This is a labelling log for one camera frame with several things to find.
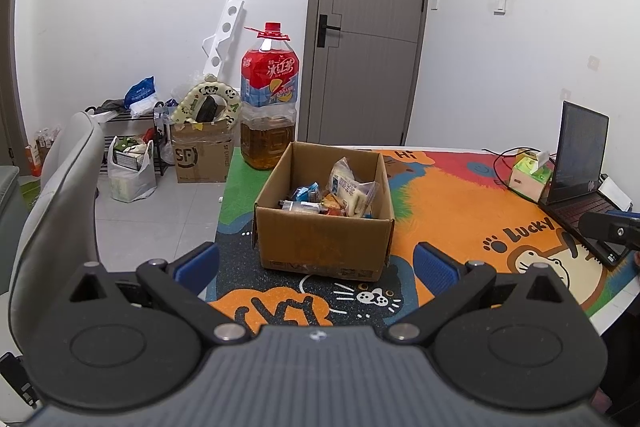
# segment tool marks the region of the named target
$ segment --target plastic bottle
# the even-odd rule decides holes
[[[280,32],[267,22],[242,58],[240,146],[254,169],[271,169],[294,140],[300,61]]]

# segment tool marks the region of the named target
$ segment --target red bottle cap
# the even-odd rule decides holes
[[[259,39],[273,39],[275,41],[289,41],[289,36],[280,32],[279,22],[265,22],[264,30],[257,30],[255,28],[244,27],[245,30],[251,30],[252,32],[258,32]]]

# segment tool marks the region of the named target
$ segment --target brown tea liquid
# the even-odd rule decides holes
[[[258,130],[251,129],[246,123],[240,123],[240,151],[242,157],[254,169],[273,169],[285,152],[287,145],[293,142],[296,125]]]

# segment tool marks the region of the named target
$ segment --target black laptop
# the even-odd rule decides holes
[[[613,267],[625,257],[625,247],[587,239],[578,231],[578,220],[585,212],[618,210],[598,192],[608,127],[608,116],[575,103],[563,103],[556,167],[540,208],[578,238],[601,263]]]

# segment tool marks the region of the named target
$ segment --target laptop screen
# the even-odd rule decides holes
[[[608,126],[608,116],[564,102],[558,156],[548,203],[596,190]]]

